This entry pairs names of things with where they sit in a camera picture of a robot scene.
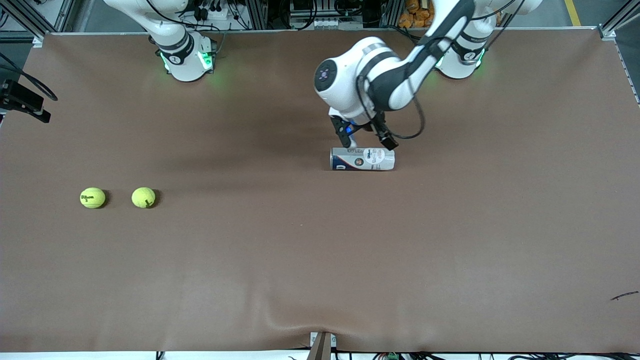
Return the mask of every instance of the black cable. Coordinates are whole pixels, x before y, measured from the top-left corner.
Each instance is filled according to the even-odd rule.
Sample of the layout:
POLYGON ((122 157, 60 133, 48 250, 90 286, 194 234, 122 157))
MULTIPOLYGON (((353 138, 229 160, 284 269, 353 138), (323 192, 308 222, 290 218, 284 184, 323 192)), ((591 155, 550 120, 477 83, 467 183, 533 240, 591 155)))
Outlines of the black cable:
POLYGON ((513 18, 515 17, 515 14, 517 14, 522 5, 524 5, 526 0, 522 0, 522 2, 520 3, 520 5, 518 5, 518 8, 516 9, 516 11, 513 13, 513 16, 509 18, 509 20, 507 20, 507 22, 504 23, 504 26, 502 27, 502 30, 500 30, 500 32, 498 33, 498 35, 495 35, 494 38, 491 40, 491 42, 489 43, 489 45, 486 46, 485 48, 485 52, 489 51, 489 48, 491 47, 491 45, 493 45, 493 43, 498 40, 498 38, 500 37, 500 35, 502 35, 502 33, 504 32, 504 30, 509 26, 509 24, 511 24, 511 21, 513 20, 513 18))
MULTIPOLYGON (((188 22, 177 21, 177 20, 173 20, 173 19, 170 19, 170 18, 168 18, 168 17, 164 16, 164 15, 163 15, 162 13, 160 13, 160 11, 158 11, 158 9, 156 9, 156 7, 151 3, 151 0, 147 0, 147 4, 149 4, 149 6, 151 6, 151 9, 153 9, 153 11, 155 11, 155 12, 156 12, 156 14, 158 14, 158 16, 160 16, 160 17, 161 17, 161 18, 163 18, 164 20, 168 20, 168 21, 170 21, 170 22, 173 22, 174 24, 182 24, 182 25, 193 26, 193 24, 189 24, 188 22)), ((220 31, 220 29, 218 29, 216 26, 213 26, 213 25, 205 25, 205 24, 202 24, 202 26, 203 26, 203 27, 211 28, 212 30, 213 30, 213 29, 215 29, 216 31, 220 31)))
POLYGON ((229 5, 229 10, 231 9, 231 4, 234 5, 235 8, 235 14, 234 14, 234 19, 236 19, 236 16, 238 16, 238 18, 236 19, 236 21, 238 21, 238 24, 240 24, 240 26, 242 26, 245 30, 250 30, 249 25, 246 24, 246 22, 244 22, 244 19, 242 18, 242 14, 238 8, 238 4, 236 3, 236 0, 227 0, 227 4, 229 5))
POLYGON ((280 15, 280 21, 282 21, 282 24, 284 25, 284 27, 287 29, 291 29, 291 24, 289 24, 289 21, 284 18, 284 15, 286 12, 283 10, 284 10, 285 3, 287 2, 288 0, 280 0, 280 6, 278 7, 278 14, 280 15))
POLYGON ((478 16, 478 17, 472 17, 471 21, 473 20, 483 20, 486 19, 488 17, 492 17, 494 15, 497 15, 499 12, 503 11, 504 9, 508 8, 509 5, 513 4, 516 0, 511 0, 510 2, 507 3, 507 5, 504 5, 502 8, 499 8, 498 10, 495 10, 494 12, 492 12, 489 15, 484 15, 484 16, 478 16))
POLYGON ((316 0, 309 0, 309 2, 310 2, 309 20, 302 28, 298 29, 298 31, 308 28, 316 20, 316 16, 318 14, 318 5, 316 4, 316 0))
POLYGON ((218 48, 216 49, 216 55, 218 55, 220 53, 220 51, 222 51, 222 45, 225 44, 225 39, 227 38, 227 33, 231 31, 231 23, 229 22, 229 30, 225 31, 224 34, 222 35, 222 41, 220 42, 220 46, 218 46, 218 48))
POLYGON ((355 16, 355 15, 360 15, 362 13, 362 6, 363 3, 360 4, 360 7, 355 10, 352 13, 349 13, 349 10, 347 10, 347 8, 345 7, 343 10, 338 8, 338 3, 342 1, 342 0, 334 0, 333 2, 333 9, 335 10, 335 12, 337 12, 338 14, 342 15, 342 16, 355 16))
POLYGON ((7 58, 3 53, 0 53, 0 57, 2 57, 2 59, 4 59, 7 63, 9 63, 12 66, 12 67, 8 67, 6 65, 0 64, 0 69, 16 72, 24 76, 27 80, 29 80, 33 84, 33 86, 38 88, 38 90, 40 90, 48 98, 50 98, 53 101, 58 101, 58 97, 56 96, 56 94, 54 94, 54 92, 42 81, 24 72, 18 65, 16 65, 16 63, 11 61, 11 59, 7 58))

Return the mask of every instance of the yellow floor line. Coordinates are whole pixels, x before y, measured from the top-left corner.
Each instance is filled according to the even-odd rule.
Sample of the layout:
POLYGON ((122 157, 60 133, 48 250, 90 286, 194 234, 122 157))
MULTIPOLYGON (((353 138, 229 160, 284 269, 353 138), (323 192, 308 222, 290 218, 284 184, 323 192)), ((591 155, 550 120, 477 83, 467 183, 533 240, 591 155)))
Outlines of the yellow floor line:
POLYGON ((571 18, 571 24, 573 26, 582 26, 580 23, 580 18, 578 18, 578 12, 575 11, 575 5, 573 4, 573 0, 564 0, 564 4, 566 5, 566 9, 569 12, 569 18, 571 18))

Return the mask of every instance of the tennis ball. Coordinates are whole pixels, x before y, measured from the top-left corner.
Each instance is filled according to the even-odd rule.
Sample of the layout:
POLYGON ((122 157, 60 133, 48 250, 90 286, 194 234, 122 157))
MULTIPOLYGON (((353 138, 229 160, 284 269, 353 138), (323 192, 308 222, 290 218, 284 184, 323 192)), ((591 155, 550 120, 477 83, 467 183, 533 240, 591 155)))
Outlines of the tennis ball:
POLYGON ((104 192, 98 188, 87 188, 80 193, 80 203, 86 208, 99 208, 104 204, 104 200, 104 192))
POLYGON ((156 193, 150 188, 137 188, 131 194, 131 201, 139 208, 148 209, 156 201, 156 193))

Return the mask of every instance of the tennis ball can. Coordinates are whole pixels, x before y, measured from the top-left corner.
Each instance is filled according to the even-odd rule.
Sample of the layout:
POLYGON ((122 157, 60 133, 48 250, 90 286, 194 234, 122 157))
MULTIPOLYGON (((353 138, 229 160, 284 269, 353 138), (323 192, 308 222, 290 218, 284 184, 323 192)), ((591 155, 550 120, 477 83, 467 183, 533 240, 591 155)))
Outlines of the tennis ball can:
POLYGON ((386 171, 396 164, 395 152, 381 147, 334 147, 329 159, 332 170, 386 171))

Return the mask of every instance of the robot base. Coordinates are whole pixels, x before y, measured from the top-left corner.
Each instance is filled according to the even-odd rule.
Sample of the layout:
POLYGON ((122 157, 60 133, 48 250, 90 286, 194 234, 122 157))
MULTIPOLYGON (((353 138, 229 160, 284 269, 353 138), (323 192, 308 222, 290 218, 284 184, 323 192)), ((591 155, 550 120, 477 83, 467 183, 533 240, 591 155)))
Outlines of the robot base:
POLYGON ((164 67, 167 74, 179 81, 190 82, 200 79, 204 74, 213 73, 216 62, 218 43, 195 31, 190 31, 194 46, 190 54, 184 59, 184 63, 176 65, 164 59, 164 67))
POLYGON ((438 61, 435 68, 448 78, 464 79, 473 74, 481 63, 482 56, 478 60, 465 61, 460 59, 455 51, 449 49, 442 59, 438 61))

